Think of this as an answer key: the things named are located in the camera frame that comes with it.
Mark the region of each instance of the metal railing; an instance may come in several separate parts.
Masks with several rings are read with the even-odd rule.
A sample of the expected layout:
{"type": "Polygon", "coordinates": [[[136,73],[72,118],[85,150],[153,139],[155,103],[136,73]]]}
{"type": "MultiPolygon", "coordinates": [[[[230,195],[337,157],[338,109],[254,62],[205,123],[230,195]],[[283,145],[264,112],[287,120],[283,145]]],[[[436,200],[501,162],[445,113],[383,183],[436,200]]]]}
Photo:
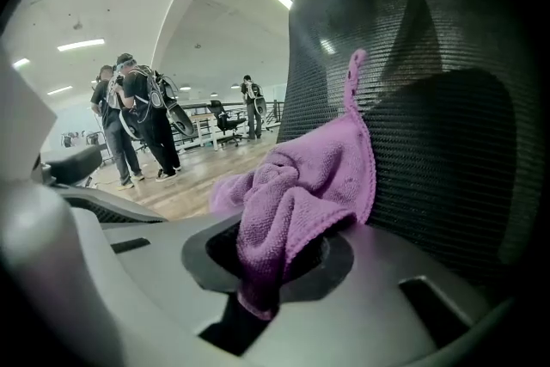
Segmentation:
{"type": "MultiPolygon", "coordinates": [[[[180,104],[181,108],[183,108],[186,112],[189,113],[190,116],[200,115],[200,114],[209,114],[210,111],[208,110],[208,106],[210,103],[200,103],[200,104],[180,104]]],[[[246,119],[248,117],[247,114],[247,107],[242,102],[224,102],[222,103],[223,108],[225,112],[229,115],[230,119],[238,119],[238,118],[244,118],[246,119]]],[[[279,125],[283,116],[284,111],[284,101],[267,101],[267,114],[264,117],[264,127],[270,128],[274,127],[276,125],[279,125]]],[[[246,122],[243,123],[242,131],[243,133],[246,132],[246,122]]],[[[199,121],[198,123],[193,123],[195,126],[195,131],[193,135],[182,135],[178,131],[175,130],[175,128],[172,128],[172,134],[174,136],[174,141],[176,146],[183,147],[183,148],[191,148],[194,145],[198,143],[199,139],[199,133],[197,129],[197,125],[200,128],[201,131],[201,137],[204,141],[208,142],[208,139],[211,138],[211,131],[212,131],[212,125],[209,124],[207,120],[199,121]]],[[[218,129],[217,127],[214,128],[216,131],[217,137],[219,138],[218,129]]]]}

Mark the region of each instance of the black t-shirt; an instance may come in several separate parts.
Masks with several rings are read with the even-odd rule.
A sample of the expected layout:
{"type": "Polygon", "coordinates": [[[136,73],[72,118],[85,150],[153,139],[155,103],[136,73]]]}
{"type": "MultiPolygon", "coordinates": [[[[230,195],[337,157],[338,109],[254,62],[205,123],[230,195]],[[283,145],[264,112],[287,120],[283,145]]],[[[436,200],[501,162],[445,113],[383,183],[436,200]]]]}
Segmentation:
{"type": "Polygon", "coordinates": [[[136,104],[136,113],[139,121],[151,117],[153,113],[155,116],[166,113],[166,109],[159,109],[151,106],[149,109],[149,103],[143,102],[138,99],[149,101],[149,90],[147,88],[147,76],[140,74],[136,71],[131,71],[124,77],[123,88],[124,95],[126,98],[134,98],[134,103],[136,104]]]}
{"type": "Polygon", "coordinates": [[[92,99],[90,100],[100,107],[101,122],[103,123],[104,128],[110,125],[113,121],[117,120],[120,113],[119,109],[113,109],[107,104],[108,84],[109,81],[107,80],[100,81],[95,87],[94,94],[92,95],[92,99]]]}

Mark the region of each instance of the ceiling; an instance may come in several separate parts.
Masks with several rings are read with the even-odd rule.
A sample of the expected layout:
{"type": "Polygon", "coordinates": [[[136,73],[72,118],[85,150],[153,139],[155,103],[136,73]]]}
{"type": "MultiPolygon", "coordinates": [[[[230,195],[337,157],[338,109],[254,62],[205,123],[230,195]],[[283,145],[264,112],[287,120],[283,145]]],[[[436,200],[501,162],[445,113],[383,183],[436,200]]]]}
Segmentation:
{"type": "Polygon", "coordinates": [[[149,62],[172,0],[22,0],[2,37],[12,62],[48,104],[91,93],[91,80],[122,52],[149,62]],[[59,52],[57,46],[103,38],[104,46],[59,52]],[[71,91],[47,96],[65,86],[71,91]]]}
{"type": "Polygon", "coordinates": [[[246,74],[265,86],[286,82],[288,10],[277,0],[23,0],[2,42],[12,62],[31,60],[19,71],[53,108],[88,102],[99,68],[122,52],[144,64],[155,55],[157,69],[192,85],[184,98],[223,98],[246,74]],[[106,44],[56,49],[98,38],[106,44]]]}

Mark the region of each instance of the white desk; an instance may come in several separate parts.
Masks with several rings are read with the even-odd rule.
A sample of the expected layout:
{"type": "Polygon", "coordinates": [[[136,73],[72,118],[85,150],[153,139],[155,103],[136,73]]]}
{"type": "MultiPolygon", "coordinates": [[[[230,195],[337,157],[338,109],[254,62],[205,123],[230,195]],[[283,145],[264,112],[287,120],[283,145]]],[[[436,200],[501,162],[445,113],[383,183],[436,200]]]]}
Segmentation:
{"type": "Polygon", "coordinates": [[[197,125],[197,134],[199,135],[199,145],[201,147],[205,146],[205,142],[212,141],[212,144],[214,145],[214,150],[217,151],[217,136],[216,136],[216,129],[217,129],[217,122],[216,117],[214,116],[214,113],[203,113],[201,115],[192,115],[189,117],[189,119],[197,125]],[[202,121],[208,121],[208,126],[210,127],[210,138],[208,138],[206,141],[203,139],[202,131],[200,130],[200,123],[202,121]]]}

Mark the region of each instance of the floor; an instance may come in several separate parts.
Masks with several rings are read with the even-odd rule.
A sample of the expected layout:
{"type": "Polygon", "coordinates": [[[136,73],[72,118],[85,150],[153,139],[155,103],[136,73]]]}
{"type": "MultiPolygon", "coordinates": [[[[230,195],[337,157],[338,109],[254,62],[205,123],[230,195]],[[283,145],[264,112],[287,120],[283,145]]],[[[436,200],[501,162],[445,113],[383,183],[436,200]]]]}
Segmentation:
{"type": "Polygon", "coordinates": [[[278,128],[263,132],[262,138],[239,147],[228,144],[214,151],[198,147],[180,154],[182,170],[167,182],[155,182],[158,164],[149,152],[138,152],[145,180],[134,188],[118,191],[119,174],[112,163],[100,168],[94,175],[97,188],[121,198],[133,200],[157,212],[168,220],[197,216],[208,212],[208,200],[214,182],[223,176],[245,173],[258,165],[277,141],[278,128]]]}

